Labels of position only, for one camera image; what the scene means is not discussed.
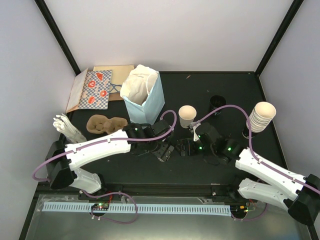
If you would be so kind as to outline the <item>light blue paper bag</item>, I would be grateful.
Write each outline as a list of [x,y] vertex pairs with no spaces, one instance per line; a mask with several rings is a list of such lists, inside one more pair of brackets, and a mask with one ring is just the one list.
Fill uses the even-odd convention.
[[131,123],[154,124],[165,105],[160,73],[139,64],[120,89]]

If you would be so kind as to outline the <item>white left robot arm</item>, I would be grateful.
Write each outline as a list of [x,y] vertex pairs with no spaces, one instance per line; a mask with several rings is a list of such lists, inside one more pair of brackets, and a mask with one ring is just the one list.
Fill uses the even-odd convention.
[[97,173],[90,173],[82,169],[83,166],[126,153],[134,156],[152,153],[165,162],[174,149],[166,140],[172,131],[172,127],[162,119],[153,125],[131,123],[112,134],[86,142],[64,144],[61,140],[55,141],[46,156],[47,160],[53,159],[46,164],[50,188],[73,187],[101,200],[107,195],[107,186]]

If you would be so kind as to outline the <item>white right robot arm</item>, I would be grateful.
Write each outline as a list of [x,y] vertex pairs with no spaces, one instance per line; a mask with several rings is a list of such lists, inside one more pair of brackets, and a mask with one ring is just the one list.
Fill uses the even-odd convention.
[[256,176],[260,182],[245,178],[227,189],[234,202],[254,199],[288,212],[299,223],[311,226],[320,212],[320,179],[285,169],[243,147],[234,139],[220,135],[209,123],[189,127],[193,137],[177,141],[183,157],[214,157],[220,164],[234,163],[239,170]]

